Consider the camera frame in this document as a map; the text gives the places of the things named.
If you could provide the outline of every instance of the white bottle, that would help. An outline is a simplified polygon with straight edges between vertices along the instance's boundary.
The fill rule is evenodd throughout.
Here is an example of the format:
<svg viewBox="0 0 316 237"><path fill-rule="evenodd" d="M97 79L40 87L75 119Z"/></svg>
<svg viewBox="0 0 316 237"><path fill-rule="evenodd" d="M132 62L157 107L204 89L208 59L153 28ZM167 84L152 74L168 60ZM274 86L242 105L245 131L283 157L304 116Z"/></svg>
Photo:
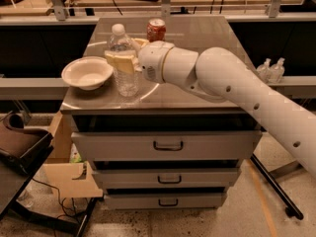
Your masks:
<svg viewBox="0 0 316 237"><path fill-rule="evenodd" d="M271 60L267 58L266 61L265 61L265 63L262 64L262 65L260 65L260 66L257 68L257 72L258 72L260 78L261 78L265 83L268 82L268 74L269 74L270 62L271 62Z"/></svg>
<svg viewBox="0 0 316 237"><path fill-rule="evenodd" d="M134 71L132 60L137 56L133 40L126 34L124 25L115 24L112 26L110 36L109 55L112 56L114 74L118 86L118 92L124 97L134 96L138 92L138 74Z"/></svg>
<svg viewBox="0 0 316 237"><path fill-rule="evenodd" d="M269 82L278 83L284 74L285 59L280 58L275 65L269 68Z"/></svg>

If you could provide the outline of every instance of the floor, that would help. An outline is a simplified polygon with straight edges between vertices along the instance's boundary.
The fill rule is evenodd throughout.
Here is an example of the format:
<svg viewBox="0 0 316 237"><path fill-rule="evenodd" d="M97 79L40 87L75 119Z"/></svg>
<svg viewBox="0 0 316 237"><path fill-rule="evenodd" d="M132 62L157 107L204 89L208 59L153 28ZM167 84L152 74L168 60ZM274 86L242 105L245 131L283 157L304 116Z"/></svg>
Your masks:
<svg viewBox="0 0 316 237"><path fill-rule="evenodd" d="M268 133L264 133L255 154L267 169L272 170L293 159ZM35 178L45 182L43 170ZM288 196L303 212L304 219L289 218L285 205L248 160L242 164L242 174L228 198L219 209L178 209L154 211L108 211L98 201L84 236L93 237L253 237L304 236L316 233L316 180L304 169L277 179ZM52 216L63 214L51 189L31 182L29 196L21 201L31 209ZM75 200L77 210L86 200ZM70 236L7 214L0 221L0 237Z"/></svg>

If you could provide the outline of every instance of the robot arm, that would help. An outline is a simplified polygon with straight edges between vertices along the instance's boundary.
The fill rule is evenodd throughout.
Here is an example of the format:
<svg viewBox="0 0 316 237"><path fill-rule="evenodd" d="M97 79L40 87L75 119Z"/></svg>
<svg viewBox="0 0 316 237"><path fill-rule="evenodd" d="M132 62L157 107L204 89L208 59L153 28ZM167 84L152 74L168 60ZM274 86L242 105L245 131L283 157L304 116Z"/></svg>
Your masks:
<svg viewBox="0 0 316 237"><path fill-rule="evenodd" d="M200 56L156 41L138 54L143 75L210 102L229 100L251 115L316 178L316 116L262 82L237 56L214 47Z"/></svg>

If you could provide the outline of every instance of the red soda can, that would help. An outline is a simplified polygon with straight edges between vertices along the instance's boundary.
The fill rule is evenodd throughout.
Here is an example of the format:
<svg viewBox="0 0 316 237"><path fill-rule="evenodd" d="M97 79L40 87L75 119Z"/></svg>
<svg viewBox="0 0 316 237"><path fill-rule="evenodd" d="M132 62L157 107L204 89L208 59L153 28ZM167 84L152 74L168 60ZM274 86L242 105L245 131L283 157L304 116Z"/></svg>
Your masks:
<svg viewBox="0 0 316 237"><path fill-rule="evenodd" d="M147 39L149 42L165 40L166 24L161 19L151 19L147 24Z"/></svg>

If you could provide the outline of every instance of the drawer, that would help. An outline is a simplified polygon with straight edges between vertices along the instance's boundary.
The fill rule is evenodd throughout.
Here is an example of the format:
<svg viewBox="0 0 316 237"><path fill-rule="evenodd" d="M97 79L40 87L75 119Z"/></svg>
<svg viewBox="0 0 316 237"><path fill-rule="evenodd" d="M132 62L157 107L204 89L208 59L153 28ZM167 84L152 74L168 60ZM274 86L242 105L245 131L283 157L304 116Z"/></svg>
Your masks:
<svg viewBox="0 0 316 237"><path fill-rule="evenodd" d="M105 195L105 204L108 209L218 208L225 200L226 193Z"/></svg>
<svg viewBox="0 0 316 237"><path fill-rule="evenodd" d="M73 115L73 118L77 130L81 132L236 131L259 128L257 122L239 108L214 105L213 108L199 110L193 103L190 106L192 110L183 107L173 109L169 102L167 106L150 110L110 108L95 110L93 115Z"/></svg>
<svg viewBox="0 0 316 237"><path fill-rule="evenodd" d="M211 131L197 134L74 132L72 139L86 160L205 160L250 158L261 133Z"/></svg>
<svg viewBox="0 0 316 237"><path fill-rule="evenodd" d="M99 189L194 188L233 186L238 168L178 170L104 170L94 171Z"/></svg>

